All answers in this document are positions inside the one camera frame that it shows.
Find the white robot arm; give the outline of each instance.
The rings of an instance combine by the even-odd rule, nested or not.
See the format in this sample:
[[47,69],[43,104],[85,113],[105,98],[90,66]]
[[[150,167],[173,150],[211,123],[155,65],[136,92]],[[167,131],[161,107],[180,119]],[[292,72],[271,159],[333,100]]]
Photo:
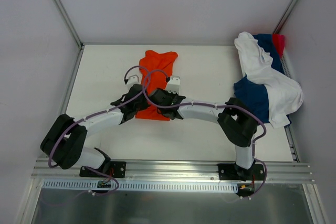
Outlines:
[[[86,137],[107,127],[125,123],[138,111],[149,107],[143,94],[143,86],[134,77],[130,77],[129,80],[131,80],[127,83],[129,92],[112,102],[107,110],[82,118],[77,123],[67,114],[60,115],[43,140],[41,150],[50,155],[52,160],[63,169],[80,165],[106,173],[110,169],[111,161],[108,155],[97,148],[86,148],[83,145]],[[226,103],[194,101],[178,94],[179,78],[171,78],[171,80],[171,83],[168,82],[168,89],[153,91],[149,96],[150,101],[157,105],[158,111],[163,116],[172,120],[193,118],[219,124],[227,138],[235,144],[235,166],[237,174],[240,174],[239,177],[244,180],[244,174],[248,173],[255,162],[252,140],[257,131],[257,121],[242,112],[247,109],[236,98],[230,98]],[[234,108],[223,108],[223,105],[232,105]],[[74,124],[75,126],[58,142],[62,133]]]

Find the clothing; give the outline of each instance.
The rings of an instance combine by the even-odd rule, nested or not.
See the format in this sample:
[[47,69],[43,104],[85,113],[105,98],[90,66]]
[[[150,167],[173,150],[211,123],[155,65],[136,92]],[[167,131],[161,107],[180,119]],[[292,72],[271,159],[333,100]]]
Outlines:
[[[178,55],[175,52],[166,52],[164,54],[159,54],[153,50],[148,50],[145,53],[145,57],[139,61],[139,65],[146,67],[149,71],[154,69],[161,69],[167,73],[168,76],[173,74],[173,63],[177,59]],[[140,69],[142,73],[142,84],[147,72],[144,69]],[[163,73],[155,72],[151,75],[151,83],[147,88],[148,94],[151,94],[156,88],[165,89],[166,87],[166,77]],[[135,118],[141,119],[152,119],[160,121],[169,121],[169,118],[158,114],[155,106],[151,105],[146,110],[139,111]]]
[[264,85],[250,82],[247,77],[233,85],[236,98],[248,107],[263,123],[268,121],[268,95]]
[[271,67],[273,58],[247,33],[235,39],[240,64],[246,78],[255,84],[263,84],[268,94],[268,119],[274,128],[290,123],[287,114],[299,109],[303,103],[301,86]]
[[253,37],[258,40],[258,46],[263,48],[264,51],[268,52],[269,55],[273,58],[271,67],[284,74],[285,72],[280,61],[279,53],[273,44],[272,34],[258,34],[253,35]]
[[284,35],[272,34],[272,41],[273,41],[273,44],[274,44],[275,48],[278,51],[280,59],[282,59],[282,57],[284,55],[283,51],[285,49],[285,37],[284,37]]

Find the red cloth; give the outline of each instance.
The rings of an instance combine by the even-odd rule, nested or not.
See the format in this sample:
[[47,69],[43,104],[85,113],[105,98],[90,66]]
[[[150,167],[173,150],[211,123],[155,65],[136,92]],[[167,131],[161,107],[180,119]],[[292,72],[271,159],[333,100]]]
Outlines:
[[[177,59],[178,55],[176,52],[165,52],[164,54],[159,54],[153,50],[148,50],[145,53],[145,57],[139,61],[139,65],[146,67],[149,71],[154,69],[162,69],[170,77],[173,74],[173,63]],[[142,73],[142,81],[146,77],[147,72],[143,69],[140,69]],[[155,72],[151,75],[151,83],[147,88],[148,94],[152,93],[156,88],[165,89],[166,77],[163,73]],[[169,121],[169,118],[164,117],[161,114],[158,114],[156,107],[151,105],[146,110],[139,111],[135,118],[141,119],[152,119],[160,121]]]
[[281,34],[272,34],[272,42],[277,49],[280,59],[284,55],[283,50],[285,48],[285,37]]

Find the white wall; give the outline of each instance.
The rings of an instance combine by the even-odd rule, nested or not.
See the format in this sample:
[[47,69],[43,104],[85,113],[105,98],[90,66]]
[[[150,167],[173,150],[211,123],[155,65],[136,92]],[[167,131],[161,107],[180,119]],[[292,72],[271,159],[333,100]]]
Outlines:
[[62,0],[83,42],[233,45],[271,33],[290,0]]
[[0,0],[0,223],[14,223],[77,52],[52,0]]
[[331,223],[336,223],[336,4],[301,0],[282,33],[303,106],[292,115],[302,161],[312,164]]

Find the blue cloth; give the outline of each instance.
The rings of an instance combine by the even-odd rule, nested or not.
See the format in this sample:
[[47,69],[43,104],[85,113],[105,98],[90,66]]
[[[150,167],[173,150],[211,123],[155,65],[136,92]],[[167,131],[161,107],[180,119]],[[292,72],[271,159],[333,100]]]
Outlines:
[[[258,46],[273,58],[271,67],[280,73],[284,73],[279,53],[272,41],[272,34],[253,35],[258,40]],[[248,107],[251,112],[263,123],[269,123],[268,120],[268,94],[264,85],[255,84],[243,77],[233,85],[236,98]]]
[[265,52],[269,52],[269,55],[273,58],[271,67],[280,73],[285,74],[280,61],[280,55],[272,41],[272,34],[258,34],[253,35],[253,37],[258,40],[258,46],[263,48]]
[[263,123],[268,120],[268,94],[264,85],[255,84],[247,76],[233,84],[236,98],[248,107]]

